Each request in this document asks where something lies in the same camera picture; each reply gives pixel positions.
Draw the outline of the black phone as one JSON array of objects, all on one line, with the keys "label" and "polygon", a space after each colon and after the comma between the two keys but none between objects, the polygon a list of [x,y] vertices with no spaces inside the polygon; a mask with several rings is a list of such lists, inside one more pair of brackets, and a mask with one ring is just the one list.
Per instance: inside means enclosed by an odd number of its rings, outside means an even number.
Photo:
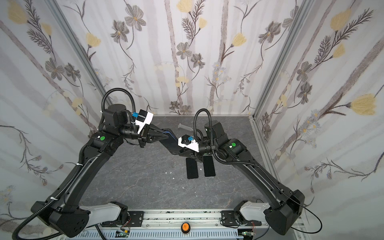
[{"label": "black phone", "polygon": [[212,156],[203,156],[204,174],[205,177],[215,177],[215,165]]},{"label": "black phone", "polygon": [[178,155],[183,148],[178,146],[178,138],[170,129],[163,129],[169,136],[167,140],[160,141],[160,143],[172,154]]}]

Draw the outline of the phone with pink case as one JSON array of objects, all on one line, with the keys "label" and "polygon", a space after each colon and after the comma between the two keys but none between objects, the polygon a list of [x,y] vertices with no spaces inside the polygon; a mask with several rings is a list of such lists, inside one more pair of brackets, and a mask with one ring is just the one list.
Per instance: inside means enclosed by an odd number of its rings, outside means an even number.
[{"label": "phone with pink case", "polygon": [[192,158],[186,158],[187,178],[197,179],[199,177],[197,162]]}]

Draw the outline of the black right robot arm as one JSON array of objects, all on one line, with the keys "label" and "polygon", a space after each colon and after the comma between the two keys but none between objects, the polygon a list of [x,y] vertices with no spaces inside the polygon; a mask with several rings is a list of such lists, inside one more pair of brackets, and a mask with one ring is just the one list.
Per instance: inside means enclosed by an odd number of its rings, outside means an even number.
[{"label": "black right robot arm", "polygon": [[204,164],[206,177],[216,175],[214,161],[238,169],[264,195],[268,205],[256,209],[250,201],[241,202],[234,210],[237,223],[265,221],[276,233],[285,235],[303,212],[304,194],[292,191],[268,173],[240,140],[228,137],[220,122],[206,123],[205,131],[206,136],[196,130],[192,136],[176,137],[170,129],[162,129],[167,138],[161,143],[171,154],[186,157],[188,179],[198,178],[198,162]]}]

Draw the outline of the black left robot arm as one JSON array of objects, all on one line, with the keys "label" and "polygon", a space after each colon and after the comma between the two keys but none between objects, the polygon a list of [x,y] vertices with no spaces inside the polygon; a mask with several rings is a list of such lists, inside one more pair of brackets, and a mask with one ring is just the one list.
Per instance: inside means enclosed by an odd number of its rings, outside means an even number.
[{"label": "black left robot arm", "polygon": [[101,167],[110,159],[125,139],[147,143],[167,140],[169,134],[147,123],[150,113],[131,113],[122,104],[103,110],[100,129],[81,148],[79,160],[65,181],[44,202],[35,202],[32,213],[49,227],[68,237],[75,237],[90,224],[92,211],[80,207],[86,189]]}]

